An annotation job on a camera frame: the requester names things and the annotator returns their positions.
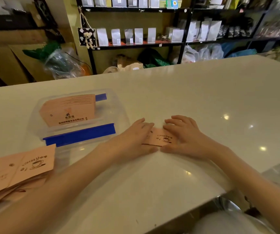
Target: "person's left hand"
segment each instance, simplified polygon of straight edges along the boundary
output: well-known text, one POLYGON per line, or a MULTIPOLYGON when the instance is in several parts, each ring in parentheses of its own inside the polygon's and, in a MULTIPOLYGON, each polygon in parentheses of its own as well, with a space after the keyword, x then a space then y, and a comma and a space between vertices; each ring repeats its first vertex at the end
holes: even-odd
POLYGON ((135 121, 120 135, 98 145, 97 149, 110 154, 114 162, 124 162, 156 152, 158 150, 156 146, 142 144, 154 126, 154 123, 144 121, 144 118, 135 121))

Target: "black cable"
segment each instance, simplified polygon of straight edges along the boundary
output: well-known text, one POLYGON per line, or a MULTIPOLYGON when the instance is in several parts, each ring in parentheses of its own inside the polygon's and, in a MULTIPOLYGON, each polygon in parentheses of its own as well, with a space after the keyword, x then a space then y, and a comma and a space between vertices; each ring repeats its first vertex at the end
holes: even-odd
MULTIPOLYGON (((74 58, 74 59, 76 59, 76 60, 78 60, 77 58, 75 58, 75 57, 73 57, 73 56, 71 56, 70 54, 68 54, 67 52, 65 52, 67 55, 69 55, 70 57, 72 57, 72 58, 74 58)), ((84 63, 84 64, 86 64, 88 67, 89 67, 89 69, 91 70, 91 72, 92 72, 92 69, 91 69, 91 67, 90 67, 90 65, 88 65, 86 62, 83 62, 83 61, 80 61, 81 63, 84 63)))

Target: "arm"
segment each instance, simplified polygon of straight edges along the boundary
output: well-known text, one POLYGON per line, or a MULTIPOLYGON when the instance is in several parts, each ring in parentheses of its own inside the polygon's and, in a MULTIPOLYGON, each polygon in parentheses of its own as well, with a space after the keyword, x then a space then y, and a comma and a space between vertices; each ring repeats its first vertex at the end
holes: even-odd
POLYGON ((141 144, 153 125, 144 123, 144 118, 136 121, 125 132, 98 145, 44 186, 11 205, 0 213, 0 234, 41 233, 53 217, 113 163, 156 152, 156 147, 141 144))
POLYGON ((228 147, 200 132, 196 122, 185 116, 166 119, 164 129, 176 135, 180 144, 165 145, 162 152, 178 153, 196 158, 209 159, 224 173, 256 206, 280 233, 280 188, 260 175, 241 160, 228 147))

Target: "white label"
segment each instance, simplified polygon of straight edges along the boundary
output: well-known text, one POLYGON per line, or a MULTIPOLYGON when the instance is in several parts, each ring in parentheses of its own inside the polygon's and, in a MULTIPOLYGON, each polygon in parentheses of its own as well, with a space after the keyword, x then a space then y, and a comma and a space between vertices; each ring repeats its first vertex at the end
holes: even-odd
POLYGON ((104 0, 100 0, 100 6, 105 6, 104 0))
POLYGON ((87 0, 89 6, 93 6, 92 0, 87 0))

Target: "table surface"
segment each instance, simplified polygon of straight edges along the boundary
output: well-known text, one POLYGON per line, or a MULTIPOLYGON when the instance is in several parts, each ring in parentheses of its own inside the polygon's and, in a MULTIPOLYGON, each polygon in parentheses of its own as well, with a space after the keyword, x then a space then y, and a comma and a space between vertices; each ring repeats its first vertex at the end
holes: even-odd
MULTIPOLYGON (((259 172, 280 163, 280 63, 260 56, 1 87, 0 157, 23 150, 40 98, 102 88, 116 92, 130 122, 161 127, 186 115, 259 172)), ((24 149, 43 144, 31 136, 24 149)), ((145 233, 232 189, 214 165, 161 152, 102 179, 52 233, 145 233)))

